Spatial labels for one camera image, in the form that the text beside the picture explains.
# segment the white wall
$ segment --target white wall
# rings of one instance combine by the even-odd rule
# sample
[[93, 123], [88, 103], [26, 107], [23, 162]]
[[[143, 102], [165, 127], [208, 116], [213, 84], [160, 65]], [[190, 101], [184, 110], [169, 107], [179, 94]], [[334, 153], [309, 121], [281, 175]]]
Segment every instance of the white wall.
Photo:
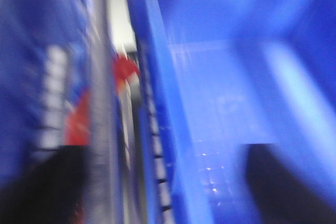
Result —
[[126, 0], [109, 0], [108, 12], [112, 42], [118, 52], [123, 45], [127, 51], [135, 51], [134, 32], [131, 27]]

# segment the blue plastic bin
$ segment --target blue plastic bin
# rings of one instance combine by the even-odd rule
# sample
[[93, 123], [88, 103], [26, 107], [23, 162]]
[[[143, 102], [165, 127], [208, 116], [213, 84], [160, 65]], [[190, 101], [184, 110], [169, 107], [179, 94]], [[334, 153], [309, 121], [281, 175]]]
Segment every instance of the blue plastic bin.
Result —
[[73, 93], [87, 83], [84, 10], [86, 0], [0, 0], [0, 188], [22, 175], [38, 147], [48, 47], [72, 49]]
[[128, 2], [176, 222], [261, 223], [249, 144], [336, 210], [336, 0]]

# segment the gray metal bar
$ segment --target gray metal bar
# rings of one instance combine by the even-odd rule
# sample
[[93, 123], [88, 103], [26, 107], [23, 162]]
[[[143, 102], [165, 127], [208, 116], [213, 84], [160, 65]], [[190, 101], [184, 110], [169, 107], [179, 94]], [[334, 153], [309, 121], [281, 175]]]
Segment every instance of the gray metal bar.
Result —
[[111, 74], [107, 0], [92, 0], [91, 137], [89, 183], [85, 196], [87, 224], [122, 224], [122, 194], [116, 132], [116, 104]]

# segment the blue plastic crate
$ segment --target blue plastic crate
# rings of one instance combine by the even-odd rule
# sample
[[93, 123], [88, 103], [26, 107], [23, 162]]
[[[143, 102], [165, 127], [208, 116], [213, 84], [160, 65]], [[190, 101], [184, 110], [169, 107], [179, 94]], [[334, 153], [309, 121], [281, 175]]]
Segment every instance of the blue plastic crate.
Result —
[[250, 144], [336, 210], [335, 0], [128, 2], [176, 222], [261, 222]]

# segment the black object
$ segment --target black object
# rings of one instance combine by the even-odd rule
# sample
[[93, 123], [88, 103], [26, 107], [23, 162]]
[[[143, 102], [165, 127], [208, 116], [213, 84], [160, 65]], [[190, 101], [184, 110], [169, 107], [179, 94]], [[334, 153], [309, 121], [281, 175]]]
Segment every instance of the black object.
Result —
[[0, 192], [1, 224], [67, 224], [86, 179], [85, 148], [64, 146]]
[[269, 145], [249, 147], [246, 179], [265, 224], [336, 223], [336, 212], [295, 178]]

